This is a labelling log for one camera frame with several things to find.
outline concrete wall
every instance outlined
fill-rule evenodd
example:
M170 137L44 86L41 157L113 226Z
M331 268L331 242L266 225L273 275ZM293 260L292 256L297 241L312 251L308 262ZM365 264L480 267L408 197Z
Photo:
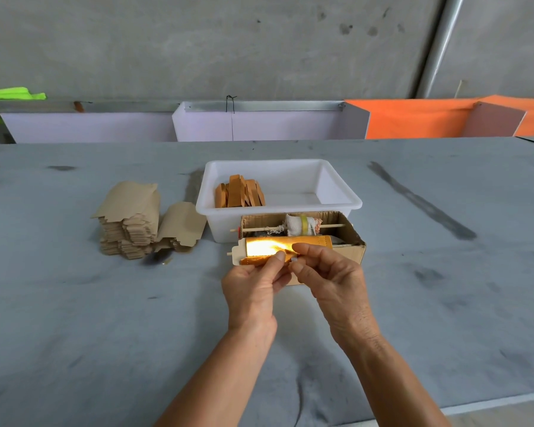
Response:
M430 97L534 97L534 0L465 0Z
M442 0L0 0L0 88L406 98Z

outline person's right hand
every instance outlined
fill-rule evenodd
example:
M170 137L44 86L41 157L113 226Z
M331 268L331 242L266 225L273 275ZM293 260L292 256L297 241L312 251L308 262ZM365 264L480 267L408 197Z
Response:
M293 250L300 256L289 270L310 288L336 343L345 350L361 340L379 337L362 267L322 246L296 243Z

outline black string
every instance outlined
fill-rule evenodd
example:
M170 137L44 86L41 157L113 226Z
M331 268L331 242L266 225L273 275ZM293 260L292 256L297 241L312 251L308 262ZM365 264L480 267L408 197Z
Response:
M233 113L235 114L235 102L233 99L235 99L237 96L230 96L229 94L225 97L225 111L228 112L228 99L232 100L232 107L233 107Z

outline gray pipe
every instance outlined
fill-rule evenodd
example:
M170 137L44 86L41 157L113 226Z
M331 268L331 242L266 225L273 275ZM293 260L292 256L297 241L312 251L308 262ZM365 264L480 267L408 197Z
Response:
M418 99L427 99L429 94L431 94L435 77L441 67L443 56L445 56L445 52L447 51L447 46L449 45L449 40L451 39L451 34L453 34L453 28L455 28L462 5L463 0L447 0L445 3L439 26L437 27L431 49L427 55L427 61L425 62L419 87L417 88L416 98Z

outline lime green cloth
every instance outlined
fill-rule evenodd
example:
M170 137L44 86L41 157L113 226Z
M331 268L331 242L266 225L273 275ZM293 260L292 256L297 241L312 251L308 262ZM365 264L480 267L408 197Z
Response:
M0 100L45 100L45 93L31 94L26 87L3 88Z

